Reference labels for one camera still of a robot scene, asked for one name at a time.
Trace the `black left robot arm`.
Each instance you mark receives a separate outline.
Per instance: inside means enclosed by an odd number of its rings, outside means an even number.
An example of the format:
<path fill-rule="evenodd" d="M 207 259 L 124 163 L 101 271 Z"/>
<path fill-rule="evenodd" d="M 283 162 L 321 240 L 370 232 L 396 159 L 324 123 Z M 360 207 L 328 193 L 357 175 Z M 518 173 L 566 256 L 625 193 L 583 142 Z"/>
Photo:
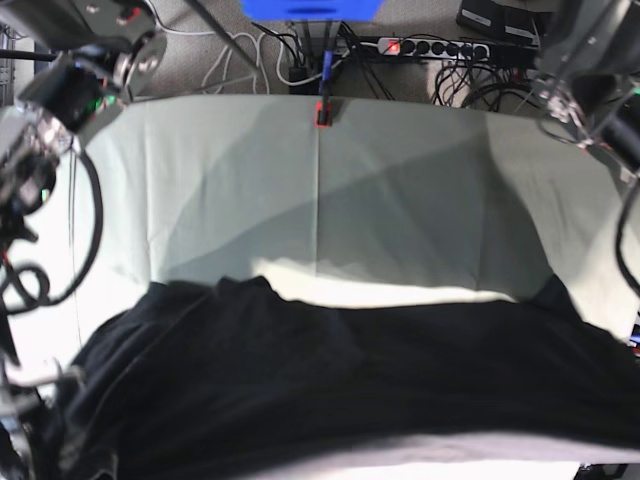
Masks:
<path fill-rule="evenodd" d="M 536 58 L 533 92 L 541 133 L 589 153 L 611 155 L 630 176 L 614 254 L 633 292 L 639 280 L 625 262 L 623 239 L 639 199 L 639 4 L 563 1 Z"/>

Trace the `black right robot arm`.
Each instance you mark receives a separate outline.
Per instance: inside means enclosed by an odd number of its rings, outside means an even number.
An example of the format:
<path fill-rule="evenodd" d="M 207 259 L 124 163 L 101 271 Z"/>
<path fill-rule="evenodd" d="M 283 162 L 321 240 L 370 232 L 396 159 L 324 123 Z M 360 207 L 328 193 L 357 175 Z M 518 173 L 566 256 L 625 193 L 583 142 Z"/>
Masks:
<path fill-rule="evenodd" d="M 22 302 L 1 308 L 1 366 L 7 368 L 20 363 L 9 317 L 64 302 L 96 259 L 104 207 L 86 146 L 133 103 L 158 69 L 167 40 L 144 1 L 4 1 L 1 21 L 55 54 L 1 120 L 1 288 L 14 289 Z M 53 296 L 41 267 L 15 267 L 7 253 L 17 240 L 37 242 L 25 218 L 50 198 L 60 159 L 69 152 L 89 177 L 94 227 L 80 271 Z"/>

